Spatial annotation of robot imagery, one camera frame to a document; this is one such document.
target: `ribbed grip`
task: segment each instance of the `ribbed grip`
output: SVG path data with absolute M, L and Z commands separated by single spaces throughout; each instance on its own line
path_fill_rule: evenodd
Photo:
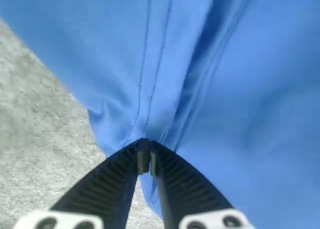
M 175 152 L 156 141 L 150 148 L 151 173 L 158 186 L 166 229 L 177 229 L 186 215 L 232 208 L 215 186 Z
M 148 145 L 147 139 L 140 139 L 119 150 L 89 172 L 51 209 L 96 215 L 102 218 L 106 229 L 124 229 L 138 176 L 137 155 L 146 151 Z

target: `stitching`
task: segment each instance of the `stitching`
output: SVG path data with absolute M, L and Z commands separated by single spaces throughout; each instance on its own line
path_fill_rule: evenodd
M 149 124 L 151 106 L 152 106 L 152 102 L 153 102 L 153 99 L 154 99 L 154 95 L 155 95 L 155 91 L 156 91 L 156 87 L 157 87 L 157 79 L 158 79 L 160 67 L 162 65 L 163 54 L 164 54 L 165 47 L 166 47 L 169 21 L 170 21 L 170 18 L 171 18 L 170 15 L 171 15 L 171 12 L 172 12 L 172 4 L 173 4 L 173 0 L 170 0 L 169 1 L 169 5 L 168 5 L 168 10 L 167 10 L 167 13 L 166 13 L 165 27 L 164 27 L 164 32 L 163 32 L 163 36 L 162 36 L 163 37 L 163 41 L 162 41 L 162 44 L 161 44 L 159 60 L 157 62 L 157 66 L 156 66 L 155 79 L 154 79 L 154 84 L 153 84 L 153 88 L 152 88 L 152 92 L 151 92 L 151 98 L 150 98 L 150 102 L 149 102 L 149 106 L 148 106 L 148 113 L 147 113 L 147 117 L 146 117 L 146 121 L 145 121 L 145 128 L 146 129 L 147 129 L 147 126 Z
M 147 46 L 148 46 L 148 35 L 149 35 L 149 25 L 150 25 L 150 16 L 151 16 L 151 0 L 147 0 L 147 13 L 146 13 L 146 23 L 145 23 L 145 33 L 144 33 L 144 40 L 143 40 L 143 53 L 142 53 L 142 63 L 141 63 L 141 69 L 140 69 L 140 75 L 139 75 L 139 85 L 138 85 L 138 108 L 136 111 L 136 115 L 133 121 L 133 124 L 130 129 L 130 133 L 127 136 L 127 138 L 124 140 L 124 143 L 122 144 L 122 148 L 128 143 L 128 140 L 133 134 L 134 128 L 138 121 L 138 116 L 140 114 L 141 109 L 141 90 L 142 90 L 142 79 L 146 64 L 146 54 L 147 54 Z
M 237 27 L 237 25 L 239 24 L 239 21 L 240 21 L 242 15 L 243 15 L 243 13 L 245 12 L 246 6 L 249 4 L 250 1 L 251 1 L 251 0 L 242 0 L 242 1 L 241 1 L 239 8 L 238 8 L 238 9 L 236 10 L 236 12 L 235 12 L 235 16 L 234 16 L 235 18 L 234 18 L 234 20 L 230 23 L 230 26 L 229 26 L 228 29 L 226 30 L 224 39 L 221 40 L 221 42 L 219 43 L 219 46 L 218 46 L 218 48 L 217 48 L 216 53 L 213 54 L 213 56 L 212 56 L 212 58 L 211 58 L 211 60 L 210 60 L 209 66 L 208 66 L 207 69 L 205 70 L 205 73 L 204 73 L 204 75 L 203 75 L 203 77 L 202 77 L 202 80 L 201 80 L 201 83 L 200 83 L 199 85 L 202 85 L 203 82 L 204 82 L 204 80 L 207 78 L 206 75 L 208 74 L 209 69 L 212 67 L 213 62 L 214 62 L 215 57 L 216 57 L 216 54 L 218 53 L 217 63 L 216 63 L 216 65 L 215 65 L 214 69 L 212 70 L 211 75 L 209 76 L 209 77 L 210 77 L 210 81 L 212 80 L 213 76 L 215 75 L 215 73 L 216 73 L 216 71 L 217 71 L 218 66 L 220 65 L 223 52 L 224 52 L 225 48 L 227 47 L 227 44 L 228 44 L 229 39 L 231 38 L 232 32 L 234 31 L 234 29 L 235 29 L 235 28 Z M 197 89 L 197 91 L 196 91 L 196 94 L 195 94 L 195 96 L 193 97 L 192 101 L 194 101 L 195 98 L 198 97 L 200 91 L 201 91 L 201 86 L 198 87 L 198 89 Z M 192 109 L 188 112 L 186 118 L 189 118 L 191 113 L 192 113 Z M 176 146 L 175 146 L 175 148 L 174 148 L 174 150 L 173 150 L 174 152 L 177 151 L 177 149 L 178 149 L 181 141 L 183 140 L 184 135 L 186 135 L 186 128 L 184 129 L 184 133 L 183 133 L 182 131 L 180 132 L 180 133 L 181 133 L 181 136 L 178 138 L 177 143 L 176 143 Z

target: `blue trousers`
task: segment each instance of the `blue trousers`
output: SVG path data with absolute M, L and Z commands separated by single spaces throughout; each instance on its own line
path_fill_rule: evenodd
M 320 0 L 0 0 L 0 16 L 107 156 L 157 140 L 257 228 L 319 228 Z

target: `blue fabric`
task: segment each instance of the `blue fabric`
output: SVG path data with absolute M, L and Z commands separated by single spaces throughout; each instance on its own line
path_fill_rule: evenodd
M 157 140 L 257 228 L 319 227 L 320 0 L 0 0 L 0 15 L 106 155 Z

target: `gray carpet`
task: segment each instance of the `gray carpet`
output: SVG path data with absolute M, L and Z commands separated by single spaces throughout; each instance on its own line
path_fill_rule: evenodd
M 0 228 L 49 208 L 103 160 L 85 109 L 0 20 Z M 139 184 L 127 228 L 163 228 Z

